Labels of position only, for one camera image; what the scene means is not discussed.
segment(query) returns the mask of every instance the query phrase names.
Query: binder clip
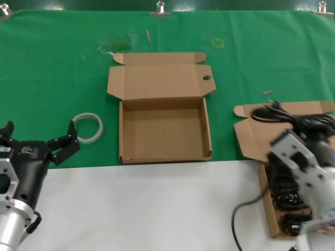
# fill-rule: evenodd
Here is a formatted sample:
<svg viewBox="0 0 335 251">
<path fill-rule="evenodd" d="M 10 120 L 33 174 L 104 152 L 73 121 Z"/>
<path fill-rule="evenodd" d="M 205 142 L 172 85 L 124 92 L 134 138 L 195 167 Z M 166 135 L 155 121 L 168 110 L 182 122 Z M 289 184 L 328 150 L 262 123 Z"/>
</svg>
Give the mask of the binder clip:
<svg viewBox="0 0 335 251">
<path fill-rule="evenodd" d="M 3 13 L 3 15 L 0 17 L 0 21 L 8 19 L 13 14 L 12 11 L 9 9 L 8 4 L 6 3 L 0 4 L 0 9 Z"/>
<path fill-rule="evenodd" d="M 157 10 L 156 12 L 151 12 L 150 16 L 151 17 L 171 17 L 171 13 L 170 12 L 165 12 L 164 11 L 164 2 L 163 1 L 158 1 L 156 6 L 157 6 Z"/>
<path fill-rule="evenodd" d="M 313 12 L 313 14 L 319 15 L 319 16 L 324 16 L 324 17 L 333 17 L 334 13 L 327 12 L 326 10 L 326 5 L 327 3 L 322 1 L 319 3 L 319 8 Z"/>
</svg>

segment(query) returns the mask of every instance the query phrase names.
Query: tape roll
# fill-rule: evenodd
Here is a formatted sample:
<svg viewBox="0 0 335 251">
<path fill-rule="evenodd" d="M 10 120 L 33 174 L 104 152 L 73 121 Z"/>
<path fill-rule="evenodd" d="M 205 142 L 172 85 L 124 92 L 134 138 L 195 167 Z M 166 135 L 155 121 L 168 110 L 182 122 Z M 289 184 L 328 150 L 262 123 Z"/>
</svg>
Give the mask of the tape roll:
<svg viewBox="0 0 335 251">
<path fill-rule="evenodd" d="M 99 137 L 101 136 L 101 134 L 103 132 L 103 129 L 104 129 L 103 122 L 101 121 L 101 118 L 97 114 L 90 113 L 90 112 L 79 114 L 79 115 L 75 116 L 72 120 L 73 120 L 74 124 L 76 124 L 76 122 L 78 122 L 80 120 L 83 120 L 83 119 L 95 119 L 99 123 L 99 129 L 93 137 L 91 137 L 89 139 L 84 139 L 84 138 L 81 138 L 81 137 L 78 136 L 78 140 L 79 140 L 80 143 L 91 144 L 94 141 L 96 141 L 97 139 L 99 139 Z"/>
</svg>

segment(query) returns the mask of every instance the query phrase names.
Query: green cloth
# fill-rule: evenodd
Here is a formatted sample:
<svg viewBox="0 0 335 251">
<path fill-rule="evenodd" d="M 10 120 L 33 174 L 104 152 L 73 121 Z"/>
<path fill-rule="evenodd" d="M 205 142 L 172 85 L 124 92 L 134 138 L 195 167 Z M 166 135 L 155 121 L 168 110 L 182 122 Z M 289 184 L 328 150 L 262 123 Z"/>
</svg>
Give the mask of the green cloth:
<svg viewBox="0 0 335 251">
<path fill-rule="evenodd" d="M 148 42 L 146 30 L 151 42 Z M 333 100 L 335 42 L 332 18 L 308 12 L 208 11 L 153 18 L 147 12 L 21 11 L 0 22 L 0 127 L 13 138 L 49 140 L 66 133 L 79 113 L 104 123 L 102 137 L 62 168 L 120 165 L 117 98 L 106 93 L 112 52 L 207 54 L 217 90 L 207 109 L 213 161 L 243 159 L 234 123 L 236 105 Z M 263 92 L 274 90 L 264 96 Z M 80 124 L 92 136 L 95 124 Z"/>
</svg>

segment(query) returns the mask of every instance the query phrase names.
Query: cardboard box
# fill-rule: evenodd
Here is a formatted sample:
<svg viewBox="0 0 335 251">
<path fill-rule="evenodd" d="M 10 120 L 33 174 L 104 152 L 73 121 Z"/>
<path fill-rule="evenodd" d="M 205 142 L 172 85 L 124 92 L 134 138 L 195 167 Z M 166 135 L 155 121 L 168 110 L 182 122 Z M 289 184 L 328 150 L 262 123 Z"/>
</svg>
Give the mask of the cardboard box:
<svg viewBox="0 0 335 251">
<path fill-rule="evenodd" d="M 262 123 L 250 118 L 251 112 L 256 108 L 264 107 L 262 104 L 236 106 L 234 113 L 236 116 L 245 118 L 234 125 L 235 132 L 245 157 L 264 163 L 259 171 L 259 181 L 261 190 L 267 187 L 266 172 L 269 170 L 267 154 L 271 151 L 270 142 L 285 129 L 291 129 L 289 123 Z M 310 115 L 327 113 L 335 110 L 335 105 L 329 101 L 309 101 L 309 102 L 287 102 L 282 103 L 284 110 L 294 115 Z M 332 137 L 331 144 L 335 149 L 335 137 Z M 274 207 L 274 201 L 268 192 L 264 198 L 265 214 L 269 225 L 269 232 L 273 238 L 293 238 L 283 228 L 282 220 L 287 211 Z"/>
<path fill-rule="evenodd" d="M 206 100 L 216 89 L 204 53 L 116 53 L 107 92 L 122 99 L 123 164 L 204 161 L 212 153 Z"/>
</svg>

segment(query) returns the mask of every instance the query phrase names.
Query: box lid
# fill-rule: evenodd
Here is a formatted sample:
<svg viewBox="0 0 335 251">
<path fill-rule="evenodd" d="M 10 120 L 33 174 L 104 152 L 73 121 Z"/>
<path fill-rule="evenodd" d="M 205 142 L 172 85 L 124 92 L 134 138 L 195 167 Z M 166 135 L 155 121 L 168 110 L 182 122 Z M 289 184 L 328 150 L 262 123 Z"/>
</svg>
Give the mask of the box lid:
<svg viewBox="0 0 335 251">
<path fill-rule="evenodd" d="M 327 113 L 335 110 L 330 101 L 283 102 L 284 110 L 294 115 L 311 115 Z M 246 118 L 234 125 L 242 154 L 247 158 L 267 161 L 267 154 L 271 150 L 270 142 L 285 129 L 292 128 L 289 123 L 263 123 L 250 118 L 251 112 L 263 104 L 242 105 L 234 108 L 234 114 Z"/>
<path fill-rule="evenodd" d="M 107 92 L 122 100 L 202 97 L 216 89 L 206 54 L 115 53 L 123 66 L 109 69 Z"/>
</svg>

